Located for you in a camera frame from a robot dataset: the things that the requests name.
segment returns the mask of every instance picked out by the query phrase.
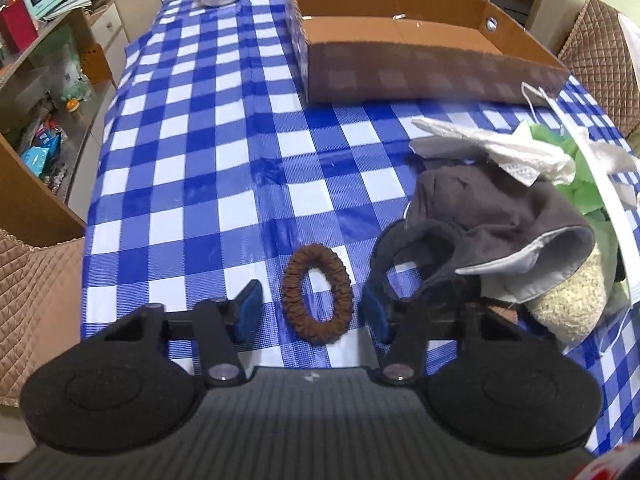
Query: scrunchie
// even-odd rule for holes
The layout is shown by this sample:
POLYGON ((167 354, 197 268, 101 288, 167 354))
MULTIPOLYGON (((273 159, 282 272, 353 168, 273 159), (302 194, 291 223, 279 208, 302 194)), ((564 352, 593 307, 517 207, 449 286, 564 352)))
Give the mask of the scrunchie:
POLYGON ((282 305, 293 330, 302 339, 315 344, 337 341, 347 332, 353 314, 351 280, 340 256, 322 244, 300 247, 284 270, 282 305), (328 321, 315 320, 302 300, 302 277, 311 267, 318 268, 331 285, 334 314, 328 321))

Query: table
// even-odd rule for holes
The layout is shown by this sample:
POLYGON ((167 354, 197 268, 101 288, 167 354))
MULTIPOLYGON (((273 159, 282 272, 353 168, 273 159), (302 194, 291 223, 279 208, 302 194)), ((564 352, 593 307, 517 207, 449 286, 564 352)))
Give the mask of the table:
MULTIPOLYGON (((312 346, 290 329, 280 282, 293 251, 319 242, 343 259, 360 297, 376 237, 400 218, 414 190, 408 141, 418 115, 510 132, 524 107, 412 101, 307 107, 286 31, 283 0, 239 0, 206 9, 162 0, 150 30, 126 50, 127 64, 106 116, 105 142, 88 215, 82 272, 82 336, 149 301, 185 310, 234 297, 252 278, 264 287, 259 329, 239 348, 243 364, 377 367, 385 348, 362 318, 337 343, 312 346)), ((559 103, 591 137, 624 146, 611 120, 571 78, 559 103)), ((559 126, 549 110, 538 116, 559 126)), ((638 186, 636 174, 622 180, 638 186)), ((640 232, 638 212, 628 213, 640 232)), ((391 280, 408 295, 417 271, 391 280)), ((331 316, 327 282, 303 282, 316 319, 331 316)), ((571 356, 602 384, 605 408, 588 447, 604 452, 640 426, 640 317, 598 356, 618 326, 605 324, 571 356)), ((430 372, 455 356, 431 344, 430 372)), ((172 342, 170 357, 198 371, 197 349, 172 342)))

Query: brown quilted cushion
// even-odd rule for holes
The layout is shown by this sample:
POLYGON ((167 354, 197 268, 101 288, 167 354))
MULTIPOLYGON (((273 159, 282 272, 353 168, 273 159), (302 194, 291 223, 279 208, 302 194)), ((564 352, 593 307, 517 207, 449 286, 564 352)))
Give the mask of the brown quilted cushion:
POLYGON ((0 404, 80 339, 84 238, 34 248, 0 230, 0 404))
POLYGON ((587 0, 558 57, 625 137, 640 124, 640 91, 616 9, 587 0))

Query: cardboard box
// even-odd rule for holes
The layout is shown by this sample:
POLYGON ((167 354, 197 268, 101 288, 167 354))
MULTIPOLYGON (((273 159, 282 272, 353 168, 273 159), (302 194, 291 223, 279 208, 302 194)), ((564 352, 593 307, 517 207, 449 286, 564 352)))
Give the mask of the cardboard box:
POLYGON ((309 102, 523 104, 521 82, 557 97, 569 77, 553 54, 486 0, 286 0, 286 12, 309 102))

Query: red box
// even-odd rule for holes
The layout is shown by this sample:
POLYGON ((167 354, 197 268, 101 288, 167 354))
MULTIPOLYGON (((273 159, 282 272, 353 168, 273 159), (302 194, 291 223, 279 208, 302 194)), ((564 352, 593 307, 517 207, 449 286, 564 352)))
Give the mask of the red box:
POLYGON ((24 0, 10 0, 0 10, 0 36, 12 54, 23 51, 38 37, 24 0))

